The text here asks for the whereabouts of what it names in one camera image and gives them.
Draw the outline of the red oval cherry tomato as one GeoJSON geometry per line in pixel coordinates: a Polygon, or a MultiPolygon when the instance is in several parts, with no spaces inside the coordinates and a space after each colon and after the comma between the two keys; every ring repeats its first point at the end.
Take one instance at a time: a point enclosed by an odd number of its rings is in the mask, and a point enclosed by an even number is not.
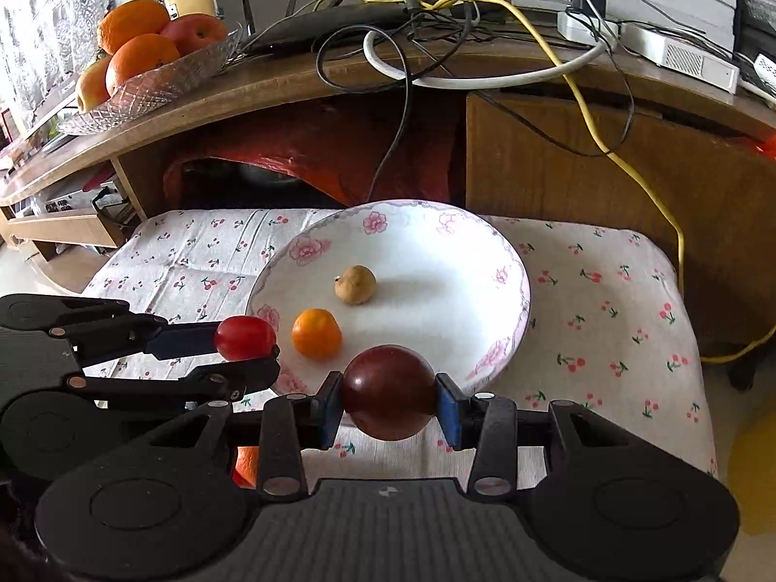
{"type": "Polygon", "coordinates": [[[262,359],[271,355],[276,334],[264,319],[235,315],[218,325],[213,343],[227,361],[262,359]]]}

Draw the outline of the small orange mandarin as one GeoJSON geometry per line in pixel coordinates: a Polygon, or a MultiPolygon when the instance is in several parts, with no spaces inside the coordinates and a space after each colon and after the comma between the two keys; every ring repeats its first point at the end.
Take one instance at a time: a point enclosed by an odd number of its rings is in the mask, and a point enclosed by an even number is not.
{"type": "Polygon", "coordinates": [[[294,319],[291,339],[300,355],[313,360],[333,359],[342,345],[336,317],[325,309],[305,309],[294,319]]]}

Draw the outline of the dark red plum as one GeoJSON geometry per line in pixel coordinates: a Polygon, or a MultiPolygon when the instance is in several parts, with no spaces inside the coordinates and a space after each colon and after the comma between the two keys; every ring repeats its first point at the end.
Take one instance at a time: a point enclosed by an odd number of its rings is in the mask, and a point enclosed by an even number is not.
{"type": "Polygon", "coordinates": [[[343,408],[363,434],[383,441],[417,435],[436,413],[436,373],[401,345],[360,352],[343,372],[343,408]]]}

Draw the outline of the brown longan fruit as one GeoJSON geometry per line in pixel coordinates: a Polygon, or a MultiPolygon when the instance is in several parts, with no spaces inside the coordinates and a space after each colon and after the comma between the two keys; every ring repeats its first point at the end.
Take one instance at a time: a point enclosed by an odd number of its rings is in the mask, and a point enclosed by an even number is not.
{"type": "Polygon", "coordinates": [[[364,265],[351,265],[334,282],[334,293],[347,305],[362,305],[371,300],[376,288],[375,275],[364,265]]]}

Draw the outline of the dark orange mandarin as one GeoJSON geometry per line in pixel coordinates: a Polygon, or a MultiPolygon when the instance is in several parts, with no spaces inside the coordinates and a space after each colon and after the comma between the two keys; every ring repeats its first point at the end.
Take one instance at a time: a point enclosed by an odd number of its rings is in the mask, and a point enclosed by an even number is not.
{"type": "Polygon", "coordinates": [[[233,468],[233,481],[241,487],[255,489],[257,487],[259,468],[259,448],[238,447],[237,458],[233,468]]]}

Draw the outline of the cherry print tablecloth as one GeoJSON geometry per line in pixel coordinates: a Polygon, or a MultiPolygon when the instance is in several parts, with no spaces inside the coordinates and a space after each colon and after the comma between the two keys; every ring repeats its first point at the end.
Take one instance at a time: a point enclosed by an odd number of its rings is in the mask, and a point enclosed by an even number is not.
{"type": "MultiPolygon", "coordinates": [[[[172,323],[253,315],[268,260],[336,210],[173,210],[137,228],[85,288],[172,323]]],[[[482,217],[518,252],[530,311],[518,350],[482,390],[523,410],[569,400],[706,473],[717,469],[697,341],[667,256],[643,235],[482,217]]],[[[253,411],[274,388],[246,395],[253,411]]]]}

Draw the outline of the white floral ceramic bowl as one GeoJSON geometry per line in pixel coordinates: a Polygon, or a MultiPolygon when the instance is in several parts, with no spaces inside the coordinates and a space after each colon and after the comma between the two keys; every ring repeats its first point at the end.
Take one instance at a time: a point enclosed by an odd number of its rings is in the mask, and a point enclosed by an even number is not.
{"type": "Polygon", "coordinates": [[[393,200],[336,211],[297,234],[260,272],[247,310],[277,324],[279,394],[310,393],[327,373],[381,344],[409,348],[472,394],[518,350],[530,298],[522,259],[491,222],[438,202],[393,200]],[[362,305],[334,293],[351,265],[377,280],[362,305]],[[333,359],[294,349],[292,324],[305,309],[336,317],[343,339],[333,359]]]}

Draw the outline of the yellow apple in dish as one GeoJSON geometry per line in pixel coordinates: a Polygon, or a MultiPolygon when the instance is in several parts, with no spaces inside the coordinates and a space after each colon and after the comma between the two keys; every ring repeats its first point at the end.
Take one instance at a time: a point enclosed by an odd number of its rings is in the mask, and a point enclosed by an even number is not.
{"type": "Polygon", "coordinates": [[[76,82],[76,104],[80,113],[87,113],[106,102],[109,98],[105,76],[111,64],[112,57],[98,58],[95,63],[88,66],[79,76],[76,82]]]}

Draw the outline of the red cloth under cabinet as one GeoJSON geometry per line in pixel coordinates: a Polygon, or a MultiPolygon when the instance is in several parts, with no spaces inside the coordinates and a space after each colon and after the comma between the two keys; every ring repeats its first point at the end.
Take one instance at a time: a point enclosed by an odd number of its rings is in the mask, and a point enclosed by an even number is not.
{"type": "Polygon", "coordinates": [[[397,92],[333,96],[213,122],[170,141],[162,187],[172,208],[259,201],[257,172],[300,180],[334,204],[447,202],[463,189],[464,101],[397,92]]]}

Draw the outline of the glass fruit dish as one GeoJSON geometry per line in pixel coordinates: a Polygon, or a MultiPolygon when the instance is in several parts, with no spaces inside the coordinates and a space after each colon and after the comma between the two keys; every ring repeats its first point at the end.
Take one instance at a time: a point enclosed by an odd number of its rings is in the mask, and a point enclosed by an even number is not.
{"type": "Polygon", "coordinates": [[[238,53],[243,35],[243,29],[238,26],[216,44],[134,76],[103,104],[62,121],[59,131],[70,135],[104,133],[179,100],[220,74],[238,53]]]}

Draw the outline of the front orange in dish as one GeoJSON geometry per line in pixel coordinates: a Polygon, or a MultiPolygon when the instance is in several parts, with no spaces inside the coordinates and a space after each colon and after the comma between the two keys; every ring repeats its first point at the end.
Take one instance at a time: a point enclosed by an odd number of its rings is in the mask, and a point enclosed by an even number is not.
{"type": "Polygon", "coordinates": [[[168,65],[179,57],[175,42],[166,35],[146,33],[130,39],[116,51],[109,63],[105,74],[109,96],[113,96],[134,76],[168,65]]]}

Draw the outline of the orange in dish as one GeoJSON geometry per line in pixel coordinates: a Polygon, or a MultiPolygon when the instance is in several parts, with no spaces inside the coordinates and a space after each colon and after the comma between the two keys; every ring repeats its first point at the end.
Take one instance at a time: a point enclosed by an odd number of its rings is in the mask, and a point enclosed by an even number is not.
{"type": "Polygon", "coordinates": [[[175,42],[166,35],[146,33],[130,39],[116,51],[109,63],[105,74],[109,96],[113,96],[134,76],[168,65],[179,57],[175,42]]]}
{"type": "Polygon", "coordinates": [[[171,21],[167,8],[155,0],[130,0],[114,8],[97,28],[98,47],[113,55],[141,34],[161,33],[171,21]]]}

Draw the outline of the wooden tv cabinet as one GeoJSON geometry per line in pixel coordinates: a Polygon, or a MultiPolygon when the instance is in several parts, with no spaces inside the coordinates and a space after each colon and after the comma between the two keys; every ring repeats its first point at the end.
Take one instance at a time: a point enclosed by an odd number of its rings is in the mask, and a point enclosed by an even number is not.
{"type": "MultiPolygon", "coordinates": [[[[107,162],[138,214],[153,217],[171,208],[162,180],[176,135],[375,80],[354,57],[331,63],[326,79],[310,55],[254,59],[141,120],[37,155],[2,183],[1,199],[14,204],[107,162]]],[[[598,61],[576,81],[593,128],[560,83],[492,100],[414,93],[464,101],[463,189],[450,201],[482,214],[640,231],[684,268],[701,338],[760,338],[775,322],[774,112],[631,58],[598,61]]]]}

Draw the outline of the red apple in dish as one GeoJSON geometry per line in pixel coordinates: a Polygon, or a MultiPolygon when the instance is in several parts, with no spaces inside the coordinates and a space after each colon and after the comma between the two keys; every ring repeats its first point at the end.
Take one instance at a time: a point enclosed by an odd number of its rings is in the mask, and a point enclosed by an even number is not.
{"type": "Polygon", "coordinates": [[[190,13],[170,21],[161,34],[171,39],[178,53],[185,57],[223,41],[227,32],[219,18],[205,13],[190,13]]]}

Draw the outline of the top orange in dish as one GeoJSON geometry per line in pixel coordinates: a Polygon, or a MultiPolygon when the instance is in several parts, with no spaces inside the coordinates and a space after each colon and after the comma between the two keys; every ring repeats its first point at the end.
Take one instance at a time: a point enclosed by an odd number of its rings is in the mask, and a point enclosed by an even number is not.
{"type": "Polygon", "coordinates": [[[171,21],[167,8],[155,0],[130,0],[114,8],[97,28],[98,47],[113,55],[141,34],[161,33],[171,21]]]}

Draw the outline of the black wifi router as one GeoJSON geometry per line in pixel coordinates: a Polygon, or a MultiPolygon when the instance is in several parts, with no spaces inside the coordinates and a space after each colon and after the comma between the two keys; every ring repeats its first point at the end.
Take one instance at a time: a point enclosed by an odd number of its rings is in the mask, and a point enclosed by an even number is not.
{"type": "Polygon", "coordinates": [[[338,0],[337,5],[328,5],[316,12],[304,13],[299,9],[246,38],[240,48],[240,54],[270,54],[277,50],[290,50],[292,46],[312,46],[318,39],[330,37],[349,26],[398,28],[409,21],[412,13],[418,9],[420,0],[410,0],[409,4],[402,1],[388,3],[383,0],[380,3],[358,5],[345,5],[343,0],[338,0]]]}

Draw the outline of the white power strip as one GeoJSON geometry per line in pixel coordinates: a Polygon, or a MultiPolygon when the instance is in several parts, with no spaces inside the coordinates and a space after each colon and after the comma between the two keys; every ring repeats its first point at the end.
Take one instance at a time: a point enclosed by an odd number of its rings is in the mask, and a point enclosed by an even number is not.
{"type": "Polygon", "coordinates": [[[655,66],[691,76],[728,93],[737,92],[739,68],[725,58],[697,48],[688,39],[669,37],[658,30],[635,24],[626,24],[622,30],[618,30],[613,22],[603,24],[597,18],[573,9],[558,13],[556,29],[563,38],[574,44],[595,46],[597,42],[602,42],[604,48],[609,50],[619,46],[655,66]]]}

